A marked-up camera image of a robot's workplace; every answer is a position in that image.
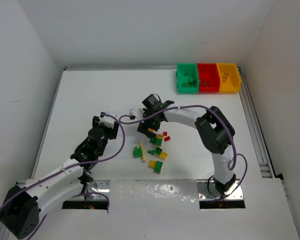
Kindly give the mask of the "green storage bin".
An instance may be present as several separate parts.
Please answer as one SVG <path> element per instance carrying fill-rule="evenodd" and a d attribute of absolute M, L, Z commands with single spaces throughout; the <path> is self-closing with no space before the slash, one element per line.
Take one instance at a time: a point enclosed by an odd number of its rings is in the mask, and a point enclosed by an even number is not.
<path fill-rule="evenodd" d="M 189 84 L 190 78 L 194 79 L 193 84 Z M 181 94 L 196 94 L 199 92 L 199 75 L 196 63 L 178 63 L 176 66 L 176 87 Z"/>

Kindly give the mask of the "yellow storage bin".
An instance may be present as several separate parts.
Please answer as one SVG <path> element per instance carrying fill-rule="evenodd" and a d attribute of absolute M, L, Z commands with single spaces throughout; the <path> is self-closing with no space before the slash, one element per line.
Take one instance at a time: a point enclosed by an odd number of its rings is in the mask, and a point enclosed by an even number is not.
<path fill-rule="evenodd" d="M 216 66 L 220 79 L 219 92 L 238 93 L 242 83 L 238 66 L 235 63 L 217 63 Z"/>

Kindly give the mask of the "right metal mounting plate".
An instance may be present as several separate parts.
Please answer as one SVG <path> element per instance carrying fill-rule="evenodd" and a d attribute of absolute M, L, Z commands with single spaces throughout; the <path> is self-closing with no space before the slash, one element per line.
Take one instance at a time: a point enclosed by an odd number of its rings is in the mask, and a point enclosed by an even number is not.
<path fill-rule="evenodd" d="M 198 180 L 197 182 L 198 197 L 203 201 L 212 201 L 222 197 L 221 193 L 217 191 L 215 182 L 211 179 Z M 224 192 L 226 201 L 243 201 L 244 194 L 240 180 L 237 179 L 234 184 Z"/>

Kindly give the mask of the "red rounded lego brick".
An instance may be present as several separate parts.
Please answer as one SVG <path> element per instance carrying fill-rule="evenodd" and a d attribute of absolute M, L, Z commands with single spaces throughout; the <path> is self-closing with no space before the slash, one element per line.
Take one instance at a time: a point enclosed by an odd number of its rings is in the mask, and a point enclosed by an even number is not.
<path fill-rule="evenodd" d="M 204 81 L 204 80 L 201 80 L 201 81 L 200 81 L 200 85 L 201 85 L 203 88 L 210 88 L 210 87 L 211 87 L 210 82 L 209 82 L 209 81 Z"/>

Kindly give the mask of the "green arch lego piece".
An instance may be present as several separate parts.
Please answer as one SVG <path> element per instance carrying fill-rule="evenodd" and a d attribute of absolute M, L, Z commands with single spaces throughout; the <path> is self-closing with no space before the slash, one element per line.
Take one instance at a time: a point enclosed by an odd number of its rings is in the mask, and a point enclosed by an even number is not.
<path fill-rule="evenodd" d="M 141 148 L 140 147 L 135 147 L 134 149 L 133 149 L 133 156 L 135 157 L 135 158 L 142 158 L 142 151 L 141 151 Z"/>

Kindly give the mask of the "green lego plate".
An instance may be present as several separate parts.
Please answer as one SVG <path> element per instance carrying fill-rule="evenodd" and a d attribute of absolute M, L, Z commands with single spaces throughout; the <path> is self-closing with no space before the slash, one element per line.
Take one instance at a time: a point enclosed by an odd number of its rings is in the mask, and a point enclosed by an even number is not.
<path fill-rule="evenodd" d="M 150 138 L 149 142 L 151 144 L 156 145 L 156 146 L 161 146 L 162 142 L 163 142 L 163 139 L 162 138 L 158 138 L 158 137 L 152 137 L 152 138 Z"/>

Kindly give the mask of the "red lego slope piece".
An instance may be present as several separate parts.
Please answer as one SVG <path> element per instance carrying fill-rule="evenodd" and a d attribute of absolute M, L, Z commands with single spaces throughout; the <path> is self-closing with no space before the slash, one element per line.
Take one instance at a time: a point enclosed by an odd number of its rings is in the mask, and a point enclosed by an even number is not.
<path fill-rule="evenodd" d="M 167 141 L 169 141 L 170 139 L 171 139 L 171 137 L 170 137 L 170 136 L 167 136 L 166 138 L 164 138 L 164 141 L 167 142 Z"/>

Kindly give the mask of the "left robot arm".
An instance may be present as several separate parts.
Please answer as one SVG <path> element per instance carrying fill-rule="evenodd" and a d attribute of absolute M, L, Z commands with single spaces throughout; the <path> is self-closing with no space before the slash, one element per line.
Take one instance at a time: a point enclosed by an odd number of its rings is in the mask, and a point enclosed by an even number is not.
<path fill-rule="evenodd" d="M 101 113 L 92 119 L 87 138 L 59 167 L 39 180 L 15 185 L 0 207 L 0 222 L 19 240 L 30 236 L 43 217 L 69 198 L 83 193 L 92 181 L 89 172 L 104 154 L 109 140 L 117 137 L 119 123 L 115 116 Z"/>

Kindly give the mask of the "yellow green lego block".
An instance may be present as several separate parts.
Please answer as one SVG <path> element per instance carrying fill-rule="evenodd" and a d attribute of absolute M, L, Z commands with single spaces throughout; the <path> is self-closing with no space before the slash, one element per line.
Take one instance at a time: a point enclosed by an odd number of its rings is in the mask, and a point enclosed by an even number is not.
<path fill-rule="evenodd" d="M 150 169 L 153 169 L 154 173 L 160 174 L 161 171 L 162 171 L 163 162 L 150 160 L 149 163 L 148 163 L 148 167 Z"/>

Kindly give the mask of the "red storage bin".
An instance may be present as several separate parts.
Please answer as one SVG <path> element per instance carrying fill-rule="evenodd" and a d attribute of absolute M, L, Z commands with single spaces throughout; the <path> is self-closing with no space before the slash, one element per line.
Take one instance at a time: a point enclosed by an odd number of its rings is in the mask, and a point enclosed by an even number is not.
<path fill-rule="evenodd" d="M 199 77 L 198 91 L 200 93 L 218 93 L 220 90 L 220 76 L 216 63 L 197 63 Z M 210 82 L 210 87 L 202 87 L 200 81 Z"/>

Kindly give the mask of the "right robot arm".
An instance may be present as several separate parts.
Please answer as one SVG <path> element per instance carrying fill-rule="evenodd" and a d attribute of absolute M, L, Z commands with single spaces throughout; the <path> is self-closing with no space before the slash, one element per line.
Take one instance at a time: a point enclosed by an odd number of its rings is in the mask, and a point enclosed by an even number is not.
<path fill-rule="evenodd" d="M 157 131 L 162 122 L 179 123 L 196 129 L 204 147 L 212 155 L 215 188 L 224 196 L 236 180 L 237 151 L 233 126 L 216 106 L 172 106 L 173 103 L 172 100 L 162 102 L 154 94 L 145 98 L 137 131 L 153 138 L 154 134 L 149 129 Z"/>

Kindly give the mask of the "metal mounting plate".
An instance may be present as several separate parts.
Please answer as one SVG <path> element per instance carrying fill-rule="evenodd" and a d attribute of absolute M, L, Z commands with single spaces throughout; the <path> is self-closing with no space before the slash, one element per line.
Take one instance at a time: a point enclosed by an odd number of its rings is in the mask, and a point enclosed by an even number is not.
<path fill-rule="evenodd" d="M 203 201 L 212 201 L 222 197 L 221 193 L 217 191 L 215 182 L 211 179 L 198 180 L 197 182 L 198 197 Z M 244 194 L 240 180 L 237 179 L 234 184 L 224 192 L 226 201 L 243 201 Z"/>
<path fill-rule="evenodd" d="M 94 180 L 86 184 L 83 188 L 83 193 L 86 195 L 74 196 L 69 198 L 69 201 L 106 201 L 106 197 L 110 196 L 110 182 L 108 180 Z"/>

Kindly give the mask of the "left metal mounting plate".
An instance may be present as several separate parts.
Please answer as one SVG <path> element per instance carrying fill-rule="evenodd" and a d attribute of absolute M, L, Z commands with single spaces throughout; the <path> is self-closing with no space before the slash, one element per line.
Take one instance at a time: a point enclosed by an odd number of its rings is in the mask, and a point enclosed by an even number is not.
<path fill-rule="evenodd" d="M 74 196 L 69 198 L 69 201 L 106 201 L 106 197 L 110 196 L 110 182 L 108 180 L 94 180 L 86 184 L 83 188 L 83 193 L 86 195 Z"/>

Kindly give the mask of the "long tan lego plate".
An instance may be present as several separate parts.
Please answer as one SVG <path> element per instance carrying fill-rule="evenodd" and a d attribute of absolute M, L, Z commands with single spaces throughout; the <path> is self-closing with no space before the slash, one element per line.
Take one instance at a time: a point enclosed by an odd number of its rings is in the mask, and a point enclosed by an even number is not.
<path fill-rule="evenodd" d="M 147 158 L 146 158 L 146 154 L 145 154 L 145 151 L 144 151 L 144 145 L 142 142 L 139 143 L 139 147 L 141 148 L 141 159 L 142 159 L 142 162 L 145 163 L 147 161 Z"/>

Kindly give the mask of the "green and yellow lego stack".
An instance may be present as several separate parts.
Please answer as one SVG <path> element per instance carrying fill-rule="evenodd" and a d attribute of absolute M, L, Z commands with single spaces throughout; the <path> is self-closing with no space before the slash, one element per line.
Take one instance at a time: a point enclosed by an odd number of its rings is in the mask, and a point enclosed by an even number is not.
<path fill-rule="evenodd" d="M 154 154 L 156 156 L 159 156 L 161 159 L 165 160 L 168 156 L 168 154 L 166 152 L 164 152 L 160 147 L 157 147 L 155 150 L 154 150 Z"/>

